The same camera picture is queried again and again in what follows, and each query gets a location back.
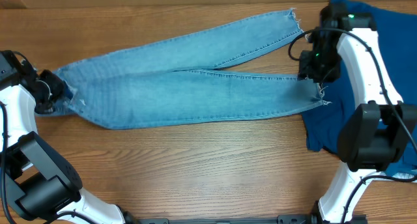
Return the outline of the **light blue jeans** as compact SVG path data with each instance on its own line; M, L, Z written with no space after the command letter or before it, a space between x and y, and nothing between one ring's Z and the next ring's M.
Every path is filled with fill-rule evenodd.
M301 33L292 10L122 49L59 68L66 90L51 116L110 130L284 117L324 105L310 79L234 72Z

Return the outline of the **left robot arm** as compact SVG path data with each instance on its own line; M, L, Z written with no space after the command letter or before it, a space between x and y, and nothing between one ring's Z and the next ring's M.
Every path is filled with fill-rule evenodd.
M67 94L53 72L38 73L17 51L1 52L1 206L28 221L137 223L129 212L83 188L75 168L37 133L36 114Z

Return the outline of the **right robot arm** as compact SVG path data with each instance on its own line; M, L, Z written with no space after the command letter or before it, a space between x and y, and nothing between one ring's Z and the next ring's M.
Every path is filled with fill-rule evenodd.
M323 105L302 115L308 148L340 159L312 223L365 223L353 210L374 180L416 181L416 16L331 1L308 31L299 77L317 83Z

